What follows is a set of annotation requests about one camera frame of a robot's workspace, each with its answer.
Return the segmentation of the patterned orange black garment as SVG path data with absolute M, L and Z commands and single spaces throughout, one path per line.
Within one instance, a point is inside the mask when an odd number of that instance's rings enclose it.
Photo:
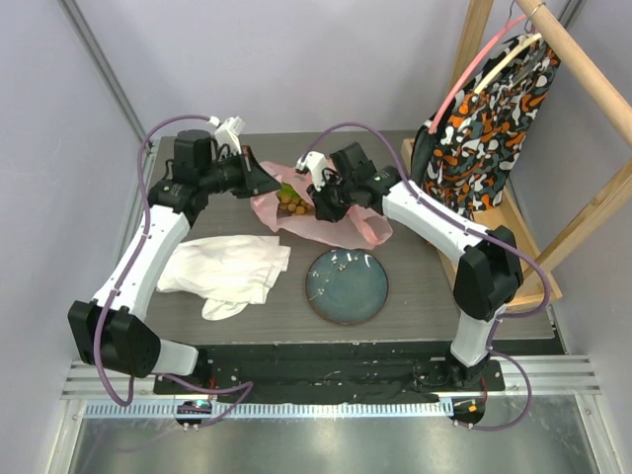
M 412 150 L 412 180 L 431 198 L 471 219 L 503 200 L 527 132 L 560 66 L 544 39 L 523 50 L 480 94 L 483 77 L 529 35 L 502 43 L 456 94 L 435 134 L 427 119 Z

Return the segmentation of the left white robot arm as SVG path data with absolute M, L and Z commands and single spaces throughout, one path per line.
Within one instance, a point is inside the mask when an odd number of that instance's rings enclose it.
M 149 221 L 136 231 L 113 274 L 88 302 L 76 301 L 68 321 L 80 358 L 136 378 L 176 375 L 188 393 L 210 380 L 199 349 L 159 338 L 144 322 L 154 288 L 176 247 L 212 195 L 253 198 L 279 182 L 227 125 L 210 133 L 184 130 L 174 141 L 171 174 L 148 192 Z

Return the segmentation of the pink plastic bag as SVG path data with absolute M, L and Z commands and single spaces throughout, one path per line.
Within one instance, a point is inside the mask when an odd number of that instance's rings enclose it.
M 351 206 L 333 217 L 310 195 L 312 179 L 291 167 L 265 161 L 261 167 L 280 188 L 253 197 L 251 207 L 273 232 L 285 230 L 298 237 L 345 249 L 371 250 L 384 244 L 393 229 L 386 217 L 372 209 Z

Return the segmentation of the white cloth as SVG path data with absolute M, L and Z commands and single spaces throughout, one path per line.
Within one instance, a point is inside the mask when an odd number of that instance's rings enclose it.
M 218 236 L 184 242 L 170 257 L 156 289 L 197 295 L 204 300 L 203 319 L 224 320 L 267 301 L 278 277 L 288 269 L 290 252 L 277 236 Z

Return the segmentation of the aluminium rail frame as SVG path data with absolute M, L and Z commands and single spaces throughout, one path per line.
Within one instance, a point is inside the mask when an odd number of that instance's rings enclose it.
M 200 343 L 219 382 L 255 386 L 244 403 L 220 400 L 218 425 L 195 431 L 175 415 L 192 399 L 182 388 L 137 384 L 133 404 L 109 401 L 93 368 L 71 366 L 63 394 L 67 432 L 55 470 L 66 473 L 617 473 L 603 397 L 584 355 L 566 355 L 546 316 L 513 321 L 487 382 L 479 432 L 447 417 L 415 376 L 440 362 L 456 309 L 440 259 L 396 225 L 375 250 L 389 278 L 377 316 L 357 326 L 322 320 L 304 295 L 322 247 L 290 238 L 289 270 L 262 306 L 218 323 L 200 317 L 199 298 L 155 293 L 149 324 L 158 334 Z

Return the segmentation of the pink clothes hanger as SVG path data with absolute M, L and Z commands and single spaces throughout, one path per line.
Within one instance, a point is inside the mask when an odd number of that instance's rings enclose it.
M 489 54 L 492 48 L 497 44 L 497 42 L 511 29 L 513 29 L 517 24 L 526 20 L 525 15 L 521 15 L 513 20 L 509 20 L 482 48 L 481 50 L 474 56 L 471 62 L 467 65 L 464 71 L 461 73 L 459 78 L 456 80 L 452 88 L 448 91 L 446 98 L 441 103 L 440 107 L 436 111 L 434 115 L 434 119 L 429 127 L 428 133 L 435 134 L 438 128 L 438 125 L 448 109 L 448 106 L 455 98 L 456 94 L 462 89 L 463 85 L 468 81 L 471 74 L 478 67 L 479 63 Z

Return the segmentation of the blue ceramic plate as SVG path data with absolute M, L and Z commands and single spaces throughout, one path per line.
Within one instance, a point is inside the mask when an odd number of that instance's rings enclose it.
M 373 319 L 384 307 L 389 280 L 384 267 L 364 250 L 332 249 L 309 267 L 305 298 L 322 319 L 356 326 Z

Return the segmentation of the wooden clothes rack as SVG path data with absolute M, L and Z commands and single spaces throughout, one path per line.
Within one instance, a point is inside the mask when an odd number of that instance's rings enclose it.
M 406 31 L 421 41 L 409 59 L 416 119 L 450 85 L 468 1 L 413 1 Z M 570 35 L 631 106 L 631 1 L 586 1 Z M 542 251 L 573 250 L 553 269 L 563 314 L 615 313 L 631 304 L 631 144 L 563 66 L 511 174 L 512 197 Z

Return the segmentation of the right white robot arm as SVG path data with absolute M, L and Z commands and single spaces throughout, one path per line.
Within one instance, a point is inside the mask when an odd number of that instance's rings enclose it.
M 514 234 L 470 222 L 425 196 L 393 166 L 377 169 L 358 143 L 330 156 L 311 151 L 295 166 L 311 178 L 307 192 L 317 219 L 338 222 L 359 206 L 395 221 L 431 243 L 456 265 L 452 294 L 460 310 L 444 366 L 447 382 L 466 390 L 490 358 L 494 322 L 523 282 Z

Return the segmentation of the brown fake longan bunch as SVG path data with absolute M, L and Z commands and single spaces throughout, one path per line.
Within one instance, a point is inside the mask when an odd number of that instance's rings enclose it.
M 299 195 L 277 194 L 276 215 L 278 217 L 313 216 L 315 208 Z

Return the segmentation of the cream clothes hanger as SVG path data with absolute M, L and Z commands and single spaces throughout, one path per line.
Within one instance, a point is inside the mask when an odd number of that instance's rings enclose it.
M 502 58 L 479 82 L 474 88 L 473 93 L 480 95 L 503 71 L 505 67 L 509 65 L 523 50 L 529 48 L 534 42 L 538 42 L 542 39 L 542 34 L 537 33 L 527 36 L 522 42 L 510 50 L 510 52 Z

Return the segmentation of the green fake starfruit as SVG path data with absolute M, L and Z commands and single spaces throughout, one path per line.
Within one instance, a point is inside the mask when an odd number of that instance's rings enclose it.
M 280 190 L 277 192 L 277 196 L 280 199 L 300 199 L 300 194 L 288 183 L 281 184 Z

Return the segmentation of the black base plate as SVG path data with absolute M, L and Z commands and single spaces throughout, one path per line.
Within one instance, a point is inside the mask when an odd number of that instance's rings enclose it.
M 200 347 L 201 360 L 185 381 L 219 391 L 253 384 L 249 403 L 297 405 L 431 402 L 455 392 L 502 392 L 498 361 L 486 358 L 473 369 L 455 366 L 446 342 L 213 345 Z

